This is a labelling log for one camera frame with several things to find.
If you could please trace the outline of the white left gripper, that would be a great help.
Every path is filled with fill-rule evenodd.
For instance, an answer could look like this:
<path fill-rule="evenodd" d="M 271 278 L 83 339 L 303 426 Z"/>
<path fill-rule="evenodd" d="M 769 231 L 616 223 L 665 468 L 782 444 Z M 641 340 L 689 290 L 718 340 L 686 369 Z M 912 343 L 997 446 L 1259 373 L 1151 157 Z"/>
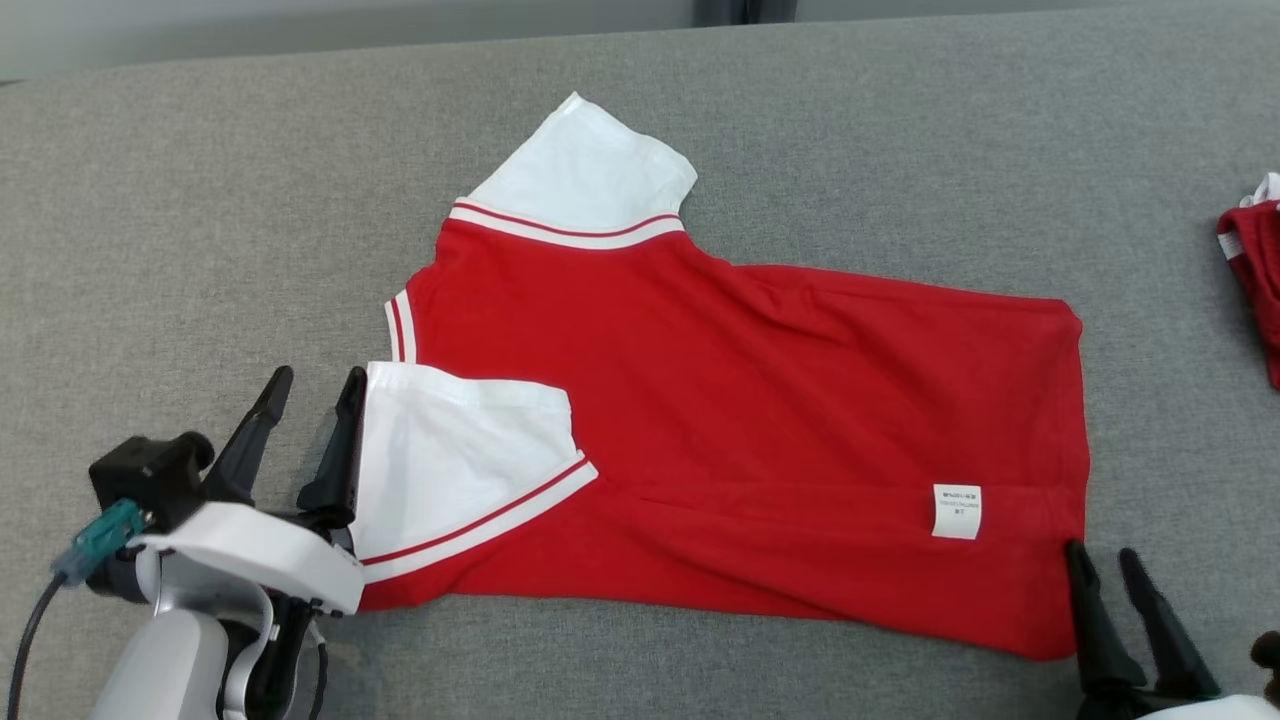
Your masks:
<path fill-rule="evenodd" d="M 253 509 L 253 486 L 268 439 L 284 415 L 293 369 L 275 369 L 204 478 L 209 501 L 168 534 L 128 546 L 174 551 L 212 570 L 351 615 L 364 593 L 355 556 L 311 530 L 344 530 L 356 518 L 361 423 L 369 375 L 351 368 L 335 402 L 335 421 L 319 468 L 296 505 L 305 529 Z"/>

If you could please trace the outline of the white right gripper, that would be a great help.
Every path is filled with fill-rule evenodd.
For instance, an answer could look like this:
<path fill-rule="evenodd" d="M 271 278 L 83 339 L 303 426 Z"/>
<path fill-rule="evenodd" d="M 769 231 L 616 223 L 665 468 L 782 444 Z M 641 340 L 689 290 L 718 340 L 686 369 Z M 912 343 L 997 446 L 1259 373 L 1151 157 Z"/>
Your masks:
<path fill-rule="evenodd" d="M 1117 561 L 1157 671 L 1155 693 L 1135 691 L 1147 684 L 1146 673 L 1128 653 L 1105 607 L 1101 580 L 1085 544 L 1070 539 L 1064 557 L 1076 670 L 1085 698 L 1075 719 L 1279 719 L 1277 691 L 1221 696 L 1217 680 L 1139 553 L 1125 547 Z"/>

